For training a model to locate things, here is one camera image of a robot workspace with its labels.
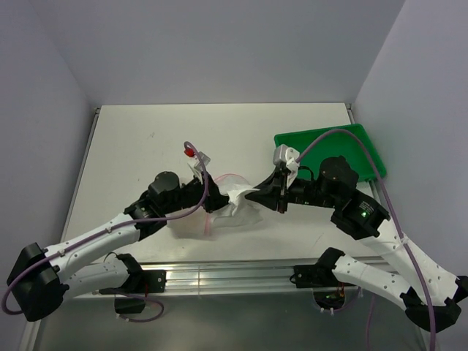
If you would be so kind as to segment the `white mesh laundry bag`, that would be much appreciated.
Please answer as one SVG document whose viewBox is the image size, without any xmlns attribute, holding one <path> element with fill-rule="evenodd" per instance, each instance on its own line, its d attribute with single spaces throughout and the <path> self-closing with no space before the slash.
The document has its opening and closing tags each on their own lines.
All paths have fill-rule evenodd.
<svg viewBox="0 0 468 351">
<path fill-rule="evenodd" d="M 199 208 L 189 216 L 169 221 L 167 227 L 176 238 L 208 240 L 225 228 L 246 227 L 263 220 L 259 209 L 242 197 L 252 190 L 244 177 L 227 173 L 215 178 L 214 183 L 222 195 L 228 196 L 228 204 L 212 213 Z"/>
</svg>

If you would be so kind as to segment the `white cloth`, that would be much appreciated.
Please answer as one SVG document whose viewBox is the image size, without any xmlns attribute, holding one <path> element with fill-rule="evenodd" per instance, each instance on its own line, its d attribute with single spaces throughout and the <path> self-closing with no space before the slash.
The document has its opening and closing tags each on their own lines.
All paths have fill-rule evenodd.
<svg viewBox="0 0 468 351">
<path fill-rule="evenodd" d="M 221 194 L 229 196 L 229 203 L 211 215 L 213 227 L 241 227 L 254 225 L 263 220 L 260 210 L 245 196 L 254 192 L 250 186 L 222 187 Z"/>
</svg>

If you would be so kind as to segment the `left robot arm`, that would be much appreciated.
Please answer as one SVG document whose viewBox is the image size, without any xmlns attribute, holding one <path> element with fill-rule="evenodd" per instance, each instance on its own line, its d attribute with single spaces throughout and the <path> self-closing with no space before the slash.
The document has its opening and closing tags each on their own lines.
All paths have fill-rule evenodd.
<svg viewBox="0 0 468 351">
<path fill-rule="evenodd" d="M 25 246 L 7 278 L 1 308 L 8 315 L 22 314 L 35 322 L 66 299 L 93 290 L 134 292 L 143 282 L 143 270 L 132 255 L 118 254 L 109 263 L 95 261 L 146 239 L 198 208 L 211 213 L 228 203 L 228 195 L 220 192 L 207 172 L 188 184 L 181 184 L 173 172 L 160 173 L 135 202 L 106 224 L 46 248 L 37 243 Z"/>
</svg>

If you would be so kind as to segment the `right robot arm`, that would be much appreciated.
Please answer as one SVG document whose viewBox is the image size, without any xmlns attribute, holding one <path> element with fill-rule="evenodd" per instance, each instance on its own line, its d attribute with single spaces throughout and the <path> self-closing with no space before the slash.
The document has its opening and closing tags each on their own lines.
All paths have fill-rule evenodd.
<svg viewBox="0 0 468 351">
<path fill-rule="evenodd" d="M 401 308 L 418 327 L 436 332 L 454 325 L 467 297 L 467 277 L 435 263 L 405 235 L 374 198 L 357 190 L 358 174 L 343 156 L 322 161 L 318 176 L 287 183 L 290 171 L 280 162 L 247 200 L 284 213 L 289 204 L 331 208 L 331 222 L 367 246 L 392 268 L 382 271 L 335 248 L 326 249 L 313 265 L 297 265 L 291 281 L 298 288 L 353 284 Z"/>
</svg>

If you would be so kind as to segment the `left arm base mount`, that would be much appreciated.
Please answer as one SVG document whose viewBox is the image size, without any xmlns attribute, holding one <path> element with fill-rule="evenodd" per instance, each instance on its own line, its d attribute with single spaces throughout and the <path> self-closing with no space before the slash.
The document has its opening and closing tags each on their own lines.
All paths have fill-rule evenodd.
<svg viewBox="0 0 468 351">
<path fill-rule="evenodd" d="M 165 270 L 143 270 L 135 277 L 129 277 L 121 287 L 100 289 L 98 293 L 114 296 L 114 311 L 118 318 L 129 322 L 149 322 L 164 314 L 164 304 L 152 295 L 163 293 L 165 284 Z"/>
</svg>

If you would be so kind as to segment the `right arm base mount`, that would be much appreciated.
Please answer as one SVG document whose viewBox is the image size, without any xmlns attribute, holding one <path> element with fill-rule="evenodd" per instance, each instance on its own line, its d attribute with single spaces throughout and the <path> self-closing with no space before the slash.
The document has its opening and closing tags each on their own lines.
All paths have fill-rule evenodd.
<svg viewBox="0 0 468 351">
<path fill-rule="evenodd" d="M 294 265 L 289 280 L 297 289 L 312 290 L 314 307 L 323 314 L 347 309 L 362 293 L 361 288 L 340 282 L 330 269 L 318 264 Z"/>
</svg>

